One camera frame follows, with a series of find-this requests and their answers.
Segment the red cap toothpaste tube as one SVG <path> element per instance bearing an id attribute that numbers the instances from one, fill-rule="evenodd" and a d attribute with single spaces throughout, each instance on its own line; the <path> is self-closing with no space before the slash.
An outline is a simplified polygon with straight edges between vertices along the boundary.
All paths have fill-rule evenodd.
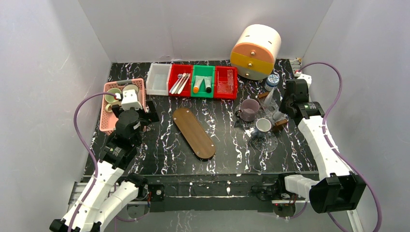
<path id="1" fill-rule="evenodd" d="M 270 106 L 276 88 L 277 88 L 277 87 L 273 87 L 273 88 L 271 89 L 271 91 L 269 92 L 269 94 L 266 96 L 266 98 L 265 98 L 265 100 L 264 100 L 264 102 L 263 102 L 263 106 L 264 106 L 264 107 L 269 107 L 269 106 Z"/>

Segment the clear wooden-ended toothbrush holder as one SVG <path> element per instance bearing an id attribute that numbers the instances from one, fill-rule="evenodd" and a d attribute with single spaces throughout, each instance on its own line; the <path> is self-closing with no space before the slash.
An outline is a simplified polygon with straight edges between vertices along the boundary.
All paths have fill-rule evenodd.
<path id="1" fill-rule="evenodd" d="M 288 124 L 288 119 L 287 117 L 284 115 L 284 118 L 276 123 L 273 122 L 273 114 L 276 111 L 279 111 L 279 106 L 277 105 L 277 103 L 274 100 L 274 97 L 272 98 L 271 104 L 269 107 L 264 107 L 263 106 L 263 102 L 266 98 L 266 96 L 269 94 L 269 92 L 265 92 L 262 94 L 259 94 L 256 96 L 256 100 L 260 103 L 261 108 L 263 110 L 263 116 L 266 117 L 267 119 L 270 120 L 270 122 L 272 123 L 272 129 L 271 131 L 273 133 L 279 133 L 281 132 Z"/>

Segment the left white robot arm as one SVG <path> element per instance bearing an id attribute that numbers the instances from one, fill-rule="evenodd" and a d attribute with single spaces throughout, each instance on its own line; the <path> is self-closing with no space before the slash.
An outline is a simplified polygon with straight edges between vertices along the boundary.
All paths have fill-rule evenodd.
<path id="1" fill-rule="evenodd" d="M 144 191 L 147 179 L 139 174 L 129 174 L 110 194 L 134 159 L 133 152 L 142 144 L 144 127 L 159 121 L 153 102 L 148 101 L 147 106 L 147 110 L 115 107 L 116 129 L 106 141 L 92 178 L 66 215 L 53 220 L 50 231 L 102 232 L 122 208 Z"/>

